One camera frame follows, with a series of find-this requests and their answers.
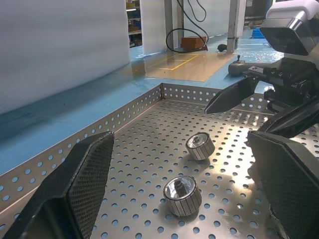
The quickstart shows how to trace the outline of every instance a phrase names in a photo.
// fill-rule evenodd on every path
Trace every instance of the robotic arm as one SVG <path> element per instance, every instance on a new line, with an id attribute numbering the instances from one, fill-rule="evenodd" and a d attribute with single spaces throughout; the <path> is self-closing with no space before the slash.
<path id="1" fill-rule="evenodd" d="M 264 68 L 252 66 L 247 77 L 220 91 L 206 114 L 225 112 L 250 97 L 259 81 L 274 86 L 264 93 L 276 113 L 259 131 L 294 137 L 319 122 L 319 3 L 316 0 L 276 2 L 260 31 L 285 54 Z"/>

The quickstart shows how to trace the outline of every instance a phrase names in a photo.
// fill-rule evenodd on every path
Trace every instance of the perforated metal sheet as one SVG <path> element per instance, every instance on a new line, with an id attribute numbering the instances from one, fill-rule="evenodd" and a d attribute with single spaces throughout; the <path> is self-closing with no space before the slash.
<path id="1" fill-rule="evenodd" d="M 180 93 L 176 97 L 170 96 L 171 92 Z M 92 239 L 277 238 L 269 224 L 265 195 L 247 174 L 254 158 L 244 144 L 247 131 L 257 129 L 271 117 L 265 110 L 267 102 L 261 94 L 255 94 L 245 100 L 244 106 L 206 116 L 206 98 L 210 100 L 217 92 L 162 84 L 2 175 L 0 238 L 33 190 L 62 162 L 73 144 L 107 129 L 116 130 L 114 160 Z M 204 162 L 192 160 L 185 148 L 188 137 L 198 131 L 208 132 L 216 146 Z M 319 156 L 318 131 L 315 125 L 296 137 L 315 156 Z M 194 176 L 202 190 L 198 214 L 187 218 L 173 216 L 162 195 L 166 182 L 181 174 Z M 32 178 L 37 184 L 29 182 Z"/>

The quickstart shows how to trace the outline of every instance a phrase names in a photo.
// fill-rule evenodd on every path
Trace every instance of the wire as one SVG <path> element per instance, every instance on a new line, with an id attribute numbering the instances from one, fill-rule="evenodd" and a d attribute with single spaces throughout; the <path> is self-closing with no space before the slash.
<path id="1" fill-rule="evenodd" d="M 205 16 L 204 16 L 203 20 L 198 20 L 198 19 L 197 19 L 197 17 L 195 16 L 195 13 L 194 13 L 194 10 L 193 10 L 192 5 L 190 4 L 189 0 L 187 0 L 187 1 L 188 1 L 189 5 L 190 5 L 190 9 L 191 9 L 191 11 L 192 11 L 192 13 L 193 13 L 193 16 L 194 16 L 194 18 L 196 19 L 196 21 L 198 21 L 198 22 L 203 22 L 203 21 L 205 21 L 206 16 L 207 16 L 207 12 L 206 12 L 206 9 L 199 3 L 199 1 L 196 0 L 197 3 L 198 3 L 198 5 L 199 5 L 199 6 L 204 10 L 204 12 L 205 12 Z M 200 27 L 199 25 L 197 25 L 192 19 L 190 19 L 190 17 L 189 17 L 189 16 L 187 15 L 187 13 L 185 12 L 185 10 L 184 10 L 184 8 L 183 8 L 183 6 L 181 5 L 181 3 L 180 3 L 179 0 L 177 0 L 177 3 L 178 3 L 178 5 L 180 6 L 182 12 L 183 12 L 183 13 L 185 14 L 185 16 L 188 18 L 188 20 L 205 33 L 205 35 L 206 35 L 206 41 L 204 40 L 204 38 L 203 38 L 201 35 L 199 35 L 197 32 L 195 32 L 195 31 L 193 31 L 193 30 L 191 30 L 191 29 L 187 29 L 187 28 L 175 28 L 175 29 L 172 29 L 172 30 L 167 34 L 167 36 L 166 36 L 166 46 L 167 46 L 167 48 L 168 48 L 169 50 L 171 50 L 172 52 L 176 52 L 176 53 L 189 53 L 189 52 L 198 51 L 198 50 L 202 49 L 203 47 L 205 47 L 205 46 L 207 45 L 208 40 L 209 40 L 208 34 L 207 34 L 207 32 L 206 32 L 203 28 L 201 28 L 201 27 Z M 171 35 L 174 31 L 178 31 L 178 30 L 190 31 L 190 32 L 194 33 L 195 35 L 197 35 L 197 36 L 203 41 L 204 45 L 201 46 L 201 47 L 195 48 L 195 49 L 193 49 L 193 50 L 188 50 L 188 51 L 178 51 L 178 50 L 172 49 L 172 48 L 168 45 L 167 40 L 168 40 L 169 35 Z"/>

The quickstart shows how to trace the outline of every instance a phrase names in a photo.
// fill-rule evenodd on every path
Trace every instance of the metal cylinder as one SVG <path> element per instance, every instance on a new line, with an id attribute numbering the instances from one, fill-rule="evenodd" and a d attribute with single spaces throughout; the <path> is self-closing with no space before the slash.
<path id="1" fill-rule="evenodd" d="M 209 134 L 199 132 L 188 139 L 186 148 L 195 160 L 207 159 L 215 150 Z"/>
<path id="2" fill-rule="evenodd" d="M 164 197 L 176 216 L 189 216 L 201 205 L 202 198 L 193 177 L 179 176 L 171 179 L 164 187 Z"/>

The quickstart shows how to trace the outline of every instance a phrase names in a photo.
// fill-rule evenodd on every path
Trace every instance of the blue floor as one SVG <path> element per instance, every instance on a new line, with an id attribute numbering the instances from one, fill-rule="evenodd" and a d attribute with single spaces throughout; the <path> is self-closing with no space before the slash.
<path id="1" fill-rule="evenodd" d="M 282 53 L 269 47 L 265 39 L 251 39 L 245 30 L 236 54 L 246 62 L 274 62 Z M 226 43 L 226 35 L 210 39 L 209 51 Z M 133 63 L 144 60 L 142 47 L 131 48 Z M 119 74 L 117 70 L 80 87 L 49 97 L 0 116 L 0 175 L 50 146 L 118 109 L 158 84 L 202 86 L 223 89 L 241 78 L 228 76 L 228 64 L 206 82 L 180 81 Z M 257 92 L 267 86 L 260 83 Z"/>

